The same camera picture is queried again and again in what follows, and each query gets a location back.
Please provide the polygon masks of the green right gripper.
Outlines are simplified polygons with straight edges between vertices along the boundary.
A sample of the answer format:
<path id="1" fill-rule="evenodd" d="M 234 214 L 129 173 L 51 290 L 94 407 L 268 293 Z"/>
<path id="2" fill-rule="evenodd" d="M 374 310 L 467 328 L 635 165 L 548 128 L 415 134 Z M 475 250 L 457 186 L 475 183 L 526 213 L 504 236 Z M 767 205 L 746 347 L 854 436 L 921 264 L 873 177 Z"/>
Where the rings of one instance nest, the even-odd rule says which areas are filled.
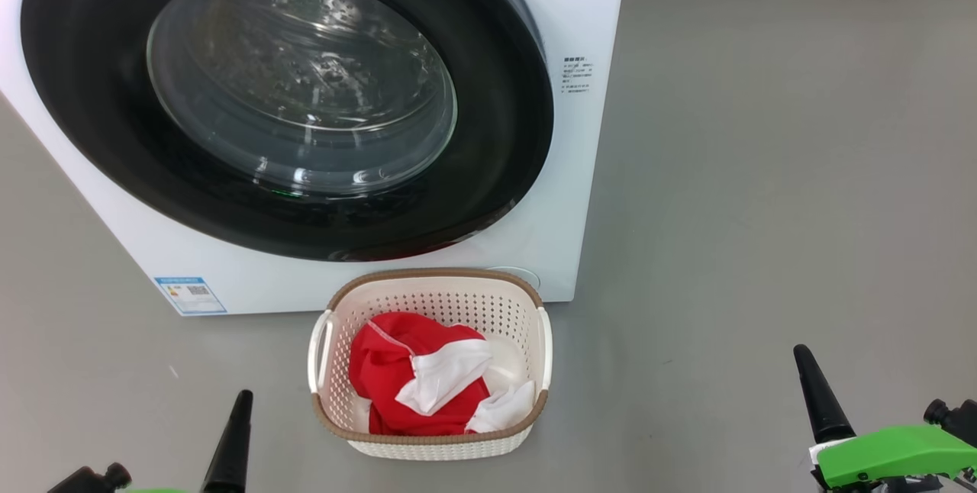
<path id="1" fill-rule="evenodd" d="M 941 427 L 887 427 L 856 437 L 810 348 L 793 347 L 793 358 L 813 437 L 816 442 L 833 440 L 809 448 L 824 488 L 921 475 L 956 478 L 975 468 L 975 447 Z"/>

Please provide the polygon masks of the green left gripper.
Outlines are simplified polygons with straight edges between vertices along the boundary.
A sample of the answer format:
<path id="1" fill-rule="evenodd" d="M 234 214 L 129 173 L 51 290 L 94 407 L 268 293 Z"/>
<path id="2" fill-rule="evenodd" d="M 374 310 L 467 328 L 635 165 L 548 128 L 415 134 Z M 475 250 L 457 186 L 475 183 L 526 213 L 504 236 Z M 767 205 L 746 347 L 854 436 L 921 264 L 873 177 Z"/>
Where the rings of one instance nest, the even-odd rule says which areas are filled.
<path id="1" fill-rule="evenodd" d="M 207 469 L 200 492 L 244 492 L 251 435 L 253 392 L 241 390 L 231 408 L 222 437 Z M 177 488 L 126 488 L 122 493 L 188 493 Z"/>

